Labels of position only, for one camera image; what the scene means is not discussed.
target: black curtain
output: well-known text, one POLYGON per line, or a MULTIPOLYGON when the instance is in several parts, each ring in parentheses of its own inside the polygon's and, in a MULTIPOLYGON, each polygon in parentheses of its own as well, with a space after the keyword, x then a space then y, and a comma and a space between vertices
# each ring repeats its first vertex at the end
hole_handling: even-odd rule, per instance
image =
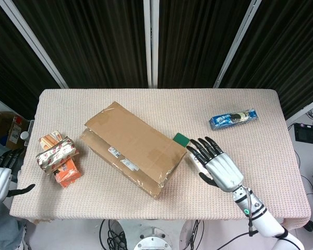
POLYGON ((58 84, 0 7, 0 101, 31 119, 42 91, 55 88, 58 84))
POLYGON ((211 88, 250 0, 160 0, 159 88, 211 88))
POLYGON ((313 101, 313 0, 263 0, 221 88, 277 91, 284 115, 313 101))
POLYGON ((143 1, 14 0, 70 88, 147 88, 143 1))

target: green sponge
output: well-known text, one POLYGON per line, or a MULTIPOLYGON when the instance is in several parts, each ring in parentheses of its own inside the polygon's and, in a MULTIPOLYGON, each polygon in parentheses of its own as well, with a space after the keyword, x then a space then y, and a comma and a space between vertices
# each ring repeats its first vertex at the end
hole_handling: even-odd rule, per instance
POLYGON ((186 138, 184 135, 182 135, 180 133, 177 133, 175 135, 175 137, 173 138, 173 141, 177 142, 182 147, 186 147, 188 145, 188 143, 190 142, 190 140, 188 138, 186 138))

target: table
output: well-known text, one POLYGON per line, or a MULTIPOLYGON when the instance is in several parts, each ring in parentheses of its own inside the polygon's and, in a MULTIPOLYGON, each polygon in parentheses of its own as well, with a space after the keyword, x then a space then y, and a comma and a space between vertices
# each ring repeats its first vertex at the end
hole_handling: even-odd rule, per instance
POLYGON ((297 228, 310 207, 278 95, 252 89, 68 89, 45 90, 19 176, 18 188, 35 188, 13 200, 10 214, 29 220, 59 219, 242 219, 230 193, 208 186, 185 158, 160 198, 154 200, 100 159, 80 139, 84 123, 117 101, 147 124, 172 138, 209 136, 233 158, 244 184, 284 225, 297 228), (212 116, 254 108, 259 120, 212 131, 212 116), (38 138, 58 130, 76 143, 83 176, 63 189, 35 160, 38 138))

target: cardboard box on floor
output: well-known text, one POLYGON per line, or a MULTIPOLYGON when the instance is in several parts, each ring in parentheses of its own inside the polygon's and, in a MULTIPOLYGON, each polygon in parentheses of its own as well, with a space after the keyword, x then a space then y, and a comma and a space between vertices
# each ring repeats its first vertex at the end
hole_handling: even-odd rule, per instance
POLYGON ((13 112, 0 112, 0 143, 9 149, 24 147, 20 134, 28 129, 29 122, 13 112))
POLYGON ((85 125, 81 139, 154 198, 186 153, 184 147, 116 102, 85 125))

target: blue snack package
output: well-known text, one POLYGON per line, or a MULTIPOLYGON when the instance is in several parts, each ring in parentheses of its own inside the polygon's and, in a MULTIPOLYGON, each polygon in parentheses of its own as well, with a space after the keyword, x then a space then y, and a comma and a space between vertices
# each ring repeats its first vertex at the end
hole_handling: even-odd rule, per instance
POLYGON ((249 109, 242 112, 227 113, 219 116, 214 116, 210 119, 210 126, 212 130, 228 128, 234 125, 247 123, 258 119, 256 111, 249 109))

